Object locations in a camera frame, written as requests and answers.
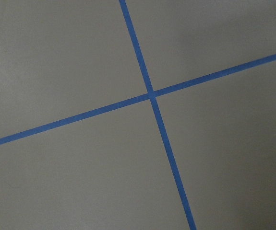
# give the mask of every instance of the blue tape strip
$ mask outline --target blue tape strip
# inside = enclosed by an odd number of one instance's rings
[[[128,11],[128,8],[127,8],[127,5],[126,5],[126,1],[125,0],[120,0],[119,2],[120,2],[120,7],[122,9],[123,15],[124,15],[124,19],[125,19],[125,22],[126,22],[126,25],[127,25],[127,29],[128,29],[130,38],[132,40],[132,45],[133,45],[134,51],[136,53],[136,57],[137,57],[137,60],[138,60],[138,63],[139,63],[140,71],[142,73],[143,80],[144,80],[147,92],[151,93],[151,95],[153,95],[153,92],[154,92],[153,86],[152,86],[151,80],[148,76],[146,64],[144,62],[144,58],[143,58],[143,55],[142,55],[142,52],[141,52],[141,49],[140,49],[138,38],[136,36],[136,32],[135,32],[133,24],[132,24],[132,19],[130,18],[130,15],[129,15],[129,11]]]
[[[133,98],[121,101],[121,102],[117,102],[117,103],[107,105],[107,106],[104,106],[104,107],[101,107],[98,109],[94,109],[89,112],[85,112],[85,113],[78,114],[75,116],[67,117],[67,118],[59,120],[59,121],[55,121],[55,122],[52,122],[52,123],[49,123],[46,125],[42,125],[42,126],[39,126],[36,128],[32,128],[32,129],[20,132],[20,133],[16,133],[16,134],[13,134],[13,135],[10,135],[7,137],[3,137],[3,138],[0,138],[0,145],[14,141],[14,140],[22,139],[22,138],[25,138],[25,137],[28,137],[28,136],[31,136],[31,135],[34,135],[37,133],[45,132],[47,130],[57,128],[60,126],[64,126],[64,125],[67,125],[67,124],[70,124],[70,123],[73,123],[76,121],[81,121],[81,120],[87,119],[89,117],[93,117],[93,116],[103,114],[103,113],[106,113],[106,112],[109,112],[112,110],[116,110],[116,109],[131,105],[131,104],[142,102],[147,99],[149,99],[148,94],[143,94],[143,95],[133,97]]]
[[[186,214],[186,218],[187,218],[189,227],[190,227],[191,230],[196,230],[196,226],[195,226],[195,223],[194,223],[194,220],[193,220],[193,216],[192,216],[192,212],[191,212],[191,209],[190,209],[190,206],[189,206],[189,202],[188,202],[188,199],[187,199],[187,196],[186,196],[186,193],[185,193],[185,189],[184,189],[182,181],[181,181],[180,172],[177,168],[177,164],[176,164],[176,161],[175,161],[175,158],[174,158],[174,155],[173,155],[171,144],[170,144],[170,141],[168,139],[168,134],[167,134],[165,125],[163,123],[163,119],[162,119],[162,116],[161,116],[161,113],[160,113],[160,110],[159,110],[159,106],[158,106],[158,103],[157,103],[157,100],[156,100],[156,96],[154,94],[154,90],[153,90],[153,87],[152,87],[152,84],[151,84],[151,80],[148,76],[147,68],[146,68],[144,58],[143,58],[143,55],[142,55],[142,52],[141,52],[141,49],[140,49],[140,46],[139,46],[139,42],[138,42],[134,27],[133,27],[133,24],[132,24],[132,20],[131,20],[130,15],[129,15],[129,11],[128,11],[128,8],[127,8],[127,5],[126,5],[126,1],[125,0],[119,0],[119,2],[120,2],[120,6],[121,6],[121,9],[122,9],[122,12],[123,12],[123,15],[124,15],[124,19],[125,19],[125,22],[126,22],[126,25],[127,25],[127,28],[128,28],[128,32],[130,34],[130,38],[132,40],[132,45],[133,45],[133,48],[134,48],[136,56],[137,56],[137,60],[138,60],[139,66],[140,66],[140,70],[141,70],[141,73],[142,73],[142,76],[143,76],[143,80],[145,82],[145,86],[146,86],[146,89],[147,89],[147,92],[148,92],[148,95],[149,95],[149,99],[150,99],[151,104],[152,104],[152,108],[153,108],[153,111],[154,111],[154,114],[155,114],[157,125],[158,125],[159,131],[160,131],[160,135],[161,135],[161,138],[162,138],[162,141],[163,141],[163,144],[164,144],[167,156],[168,156],[168,161],[169,161],[169,164],[170,164],[171,169],[172,169],[174,180],[175,180],[175,183],[176,183],[179,195],[180,195],[180,199],[181,199],[181,202],[182,202],[185,214]]]
[[[155,95],[156,95],[156,97],[158,97],[158,96],[170,93],[170,92],[174,92],[174,91],[181,90],[181,89],[184,89],[184,88],[188,88],[188,87],[191,87],[191,86],[194,86],[194,85],[198,85],[198,84],[201,84],[203,82],[210,81],[210,80],[213,80],[213,79],[221,78],[221,77],[224,77],[226,75],[236,73],[236,72],[240,72],[240,71],[243,71],[243,70],[246,70],[246,69],[249,69],[249,68],[253,68],[255,66],[259,66],[259,65],[262,65],[262,64],[265,64],[265,63],[268,63],[268,62],[271,62],[271,61],[275,61],[275,60],[276,60],[276,54],[270,55],[270,56],[267,56],[267,57],[264,57],[264,58],[261,58],[261,59],[257,59],[255,61],[250,61],[250,62],[241,64],[241,65],[238,65],[238,66],[234,66],[234,67],[231,67],[231,68],[228,68],[228,69],[221,70],[221,71],[216,72],[216,73],[211,73],[211,74],[208,74],[208,75],[205,75],[205,76],[193,79],[193,80],[188,80],[188,81],[185,81],[183,83],[179,83],[179,84],[176,84],[176,85],[172,85],[172,86],[163,88],[161,90],[157,90],[157,91],[155,91]]]

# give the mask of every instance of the blue line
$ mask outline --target blue line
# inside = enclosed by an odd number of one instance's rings
[[[133,97],[133,98],[121,101],[121,102],[117,102],[117,103],[110,104],[110,105],[107,105],[107,106],[104,106],[104,107],[101,107],[98,109],[94,109],[89,112],[85,112],[85,113],[78,114],[75,116],[67,117],[65,119],[55,121],[55,122],[52,122],[52,123],[49,123],[46,125],[42,125],[42,126],[39,126],[36,128],[32,128],[32,129],[29,129],[29,130],[26,130],[26,131],[23,131],[20,133],[15,133],[13,135],[0,138],[0,145],[14,141],[14,140],[22,139],[22,138],[25,138],[25,137],[28,137],[28,136],[31,136],[31,135],[34,135],[37,133],[45,132],[47,130],[57,128],[60,126],[64,126],[64,125],[67,125],[67,124],[70,124],[70,123],[73,123],[76,121],[81,121],[81,120],[87,119],[89,117],[93,117],[93,116],[103,114],[103,113],[106,113],[106,112],[109,112],[112,110],[116,110],[116,109],[131,105],[131,104],[146,101],[147,99],[149,99],[148,94],[143,94],[143,95]]]
[[[188,88],[188,87],[191,87],[191,86],[194,86],[194,85],[198,85],[198,84],[201,84],[203,82],[210,81],[210,80],[213,80],[213,79],[221,78],[221,77],[224,77],[226,75],[236,73],[236,72],[240,72],[240,71],[243,71],[245,69],[253,68],[253,67],[256,67],[256,66],[259,66],[259,65],[271,62],[271,61],[275,61],[275,60],[276,60],[276,54],[270,55],[270,56],[267,56],[267,57],[264,57],[264,58],[261,58],[261,59],[257,59],[255,61],[250,61],[250,62],[241,64],[241,65],[238,65],[238,66],[234,66],[234,67],[231,67],[231,68],[228,68],[228,69],[221,70],[221,71],[216,72],[216,73],[211,73],[211,74],[208,74],[208,75],[196,78],[196,79],[188,80],[188,81],[185,81],[183,83],[179,83],[179,84],[176,84],[176,85],[172,85],[172,86],[163,88],[161,90],[157,90],[157,91],[155,91],[155,95],[156,95],[156,97],[158,97],[158,96],[170,93],[170,92],[174,92],[174,91],[181,90],[181,89],[184,89],[184,88]]]
[[[128,12],[126,1],[125,0],[120,0],[119,2],[120,2],[120,7],[122,9],[123,15],[124,15],[124,19],[125,19],[125,22],[126,22],[126,25],[127,25],[127,29],[128,29],[130,38],[132,40],[132,45],[133,45],[134,51],[135,51],[136,56],[137,56],[140,71],[142,73],[143,80],[144,80],[147,92],[153,94],[153,92],[154,92],[153,86],[152,86],[151,80],[148,76],[146,64],[144,62],[144,58],[143,58],[143,55],[142,55],[142,52],[141,52],[141,49],[140,49],[140,45],[139,45],[139,42],[138,42],[138,38],[136,36],[136,32],[134,31],[134,27],[133,27],[132,20],[130,18],[129,12]]]
[[[174,155],[173,155],[171,144],[170,144],[170,141],[168,139],[168,134],[167,134],[165,125],[163,123],[163,119],[162,119],[162,116],[161,116],[161,113],[160,113],[160,110],[159,110],[159,106],[158,106],[158,103],[157,103],[157,100],[156,100],[156,96],[155,96],[155,93],[154,93],[154,90],[153,90],[153,86],[151,84],[151,80],[148,76],[147,68],[146,68],[146,65],[145,65],[145,62],[144,62],[144,58],[143,58],[143,55],[142,55],[142,52],[141,52],[141,49],[140,49],[140,46],[139,46],[139,42],[138,42],[136,33],[134,31],[134,27],[133,27],[132,20],[131,20],[130,15],[129,15],[129,11],[128,11],[128,8],[127,8],[127,5],[126,5],[126,1],[125,0],[119,0],[119,2],[120,2],[120,6],[121,6],[121,9],[122,9],[122,12],[123,12],[123,15],[124,15],[124,19],[125,19],[125,22],[126,22],[126,25],[127,25],[127,28],[128,28],[128,32],[130,34],[130,38],[132,40],[132,45],[133,45],[133,48],[134,48],[136,56],[137,56],[137,60],[138,60],[139,66],[140,66],[140,70],[141,70],[141,73],[142,73],[142,76],[143,76],[143,80],[145,82],[145,86],[146,86],[146,89],[147,89],[147,92],[148,92],[148,95],[149,95],[149,99],[151,101],[151,105],[152,105],[152,108],[153,108],[153,111],[154,111],[154,114],[155,114],[157,125],[158,125],[159,131],[160,131],[160,135],[161,135],[161,138],[162,138],[162,141],[163,141],[163,144],[164,144],[167,156],[168,156],[168,161],[169,161],[170,166],[171,166],[171,170],[172,170],[172,173],[173,173],[173,176],[174,176],[174,180],[175,180],[175,183],[176,183],[176,186],[177,186],[177,189],[178,189],[178,193],[180,195],[180,199],[181,199],[182,206],[183,206],[185,214],[186,214],[186,218],[187,218],[189,227],[190,227],[191,230],[196,230],[196,226],[195,226],[195,223],[194,223],[194,220],[193,220],[193,216],[192,216],[192,212],[191,212],[191,209],[190,209],[190,206],[189,206],[189,202],[188,202],[188,199],[187,199],[187,196],[186,196],[186,193],[185,193],[185,189],[184,189],[182,181],[181,181],[180,172],[177,168],[177,164],[176,164],[176,161],[175,161],[175,158],[174,158]]]

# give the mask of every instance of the blue painter's tape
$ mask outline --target blue painter's tape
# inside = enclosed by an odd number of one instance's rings
[[[125,0],[119,0],[119,2],[120,2],[120,6],[121,6],[121,9],[122,9],[122,12],[123,12],[123,15],[124,15],[124,19],[125,19],[125,22],[126,22],[126,25],[127,25],[127,28],[128,28],[128,32],[130,34],[130,38],[132,40],[132,45],[133,45],[133,48],[134,48],[135,53],[136,53],[136,57],[137,57],[137,60],[138,60],[139,66],[140,66],[140,70],[141,70],[141,73],[142,73],[142,76],[143,76],[143,80],[145,82],[145,86],[146,86],[146,89],[147,89],[147,92],[148,92],[148,95],[149,95],[149,99],[150,99],[151,104],[152,104],[152,108],[153,108],[153,111],[154,111],[154,114],[155,114],[156,122],[157,122],[157,125],[158,125],[158,128],[159,128],[159,132],[160,132],[160,135],[161,135],[161,138],[162,138],[162,141],[163,141],[163,144],[164,144],[167,156],[168,156],[168,161],[169,161],[169,164],[171,166],[171,170],[172,170],[172,173],[173,173],[173,176],[174,176],[174,180],[175,180],[175,183],[176,183],[179,195],[180,195],[180,199],[181,199],[181,202],[182,202],[185,214],[186,214],[186,218],[187,218],[189,227],[190,227],[191,230],[196,230],[196,226],[195,226],[195,223],[194,223],[194,220],[193,220],[193,216],[192,216],[192,212],[191,212],[191,209],[190,209],[190,206],[189,206],[189,202],[188,202],[188,199],[187,199],[187,196],[186,196],[186,193],[185,193],[185,189],[184,189],[182,181],[181,181],[180,172],[177,168],[177,164],[176,164],[176,161],[175,161],[175,158],[174,158],[174,155],[173,155],[171,144],[170,144],[170,141],[168,139],[168,134],[167,134],[165,125],[163,123],[163,119],[162,119],[162,116],[161,116],[161,113],[160,113],[160,110],[159,110],[159,106],[158,106],[158,103],[157,103],[157,100],[156,100],[156,97],[155,97],[155,94],[154,94],[153,86],[152,86],[151,80],[150,80],[148,72],[147,72],[147,68],[146,68],[146,65],[145,65],[145,62],[144,62],[144,58],[143,58],[140,46],[139,46],[139,42],[138,42],[136,33],[134,31],[132,20],[131,20],[130,15],[129,15],[129,11],[128,11],[128,8],[127,8],[127,5],[126,5],[126,1]]]
[[[149,99],[148,94],[143,94],[143,95],[133,97],[133,98],[121,101],[121,102],[117,102],[117,103],[107,105],[107,106],[104,106],[104,107],[101,107],[98,109],[94,109],[89,112],[85,112],[85,113],[78,114],[75,116],[67,117],[67,118],[59,120],[59,121],[55,121],[55,122],[52,122],[52,123],[49,123],[46,125],[42,125],[42,126],[39,126],[36,128],[32,128],[32,129],[20,132],[20,133],[16,133],[16,134],[13,134],[13,135],[10,135],[7,137],[3,137],[3,138],[0,138],[0,145],[14,141],[14,140],[22,139],[22,138],[25,138],[25,137],[28,137],[28,136],[31,136],[31,135],[34,135],[37,133],[45,132],[47,130],[57,128],[60,126],[64,126],[64,125],[67,125],[67,124],[70,124],[70,123],[73,123],[76,121],[81,121],[81,120],[87,119],[89,117],[93,117],[93,116],[103,114],[103,113],[106,113],[106,112],[109,112],[112,110],[116,110],[116,109],[131,105],[131,104],[142,102],[147,99]]]
[[[130,38],[132,40],[132,45],[133,45],[134,51],[136,53],[136,57],[137,57],[137,60],[139,63],[140,71],[142,73],[147,92],[152,94],[154,92],[153,86],[152,86],[151,80],[148,76],[147,68],[146,68],[144,58],[143,58],[143,55],[142,55],[142,52],[140,49],[138,38],[136,36],[136,32],[135,32],[133,24],[132,24],[132,20],[129,15],[126,1],[120,0],[119,2],[120,2],[120,7],[122,9],[123,15],[124,15],[124,19],[125,19],[125,22],[127,25],[127,29],[128,29]]]
[[[265,63],[268,63],[268,62],[271,62],[271,61],[275,61],[275,60],[276,60],[276,54],[270,55],[270,56],[267,56],[267,57],[264,57],[264,58],[261,58],[261,59],[257,59],[257,60],[254,60],[254,61],[250,61],[250,62],[241,64],[241,65],[238,65],[238,66],[234,66],[234,67],[231,67],[231,68],[228,68],[228,69],[224,69],[224,70],[221,70],[221,71],[216,72],[216,73],[211,73],[211,74],[208,74],[208,75],[196,78],[196,79],[188,80],[188,81],[185,81],[183,83],[179,83],[179,84],[176,84],[176,85],[172,85],[172,86],[163,88],[161,90],[157,90],[157,91],[155,91],[155,95],[156,95],[156,97],[158,97],[158,96],[170,93],[170,92],[174,92],[174,91],[181,90],[181,89],[184,89],[184,88],[188,88],[188,87],[191,87],[191,86],[194,86],[194,85],[198,85],[198,84],[201,84],[203,82],[210,81],[210,80],[213,80],[213,79],[216,79],[216,78],[221,78],[221,77],[224,77],[226,75],[236,73],[236,72],[240,72],[240,71],[243,71],[245,69],[253,68],[255,66],[259,66],[259,65],[262,65],[262,64],[265,64]]]

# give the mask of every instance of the gray floor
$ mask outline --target gray floor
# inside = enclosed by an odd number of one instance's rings
[[[127,4],[156,90],[276,53],[276,0]],[[118,1],[0,0],[0,138],[144,93]],[[157,100],[197,229],[276,229],[276,61]],[[189,229],[148,100],[0,145],[42,229]]]

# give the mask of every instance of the gray surface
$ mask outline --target gray surface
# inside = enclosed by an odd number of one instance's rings
[[[276,53],[276,0],[127,3],[155,89]],[[145,92],[117,0],[0,0],[0,138]],[[276,229],[276,62],[158,101],[198,229]],[[149,102],[1,145],[3,229],[188,229]]]
[[[276,62],[158,101],[198,229],[276,229]]]
[[[276,0],[128,0],[155,89],[276,53]]]
[[[188,229],[150,103],[0,146],[5,229]]]
[[[0,138],[145,92],[117,1],[0,0]]]

